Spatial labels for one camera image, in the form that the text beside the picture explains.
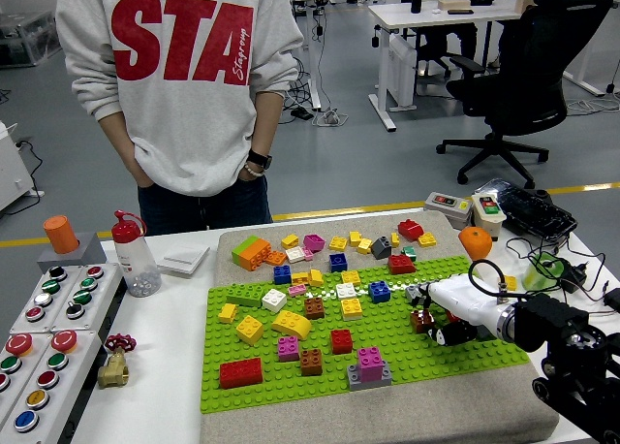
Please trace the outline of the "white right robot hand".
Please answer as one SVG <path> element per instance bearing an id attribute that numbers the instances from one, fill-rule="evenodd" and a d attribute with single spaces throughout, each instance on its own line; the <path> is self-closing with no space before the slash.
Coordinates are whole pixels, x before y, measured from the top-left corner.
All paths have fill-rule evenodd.
<path id="1" fill-rule="evenodd" d="M 482 333 L 511 341 L 512 306 L 477 289 L 467 274 L 409 285 L 405 288 L 412 304 L 428 306 L 435 302 L 457 320 L 423 330 L 438 344 L 453 346 L 474 340 Z"/>

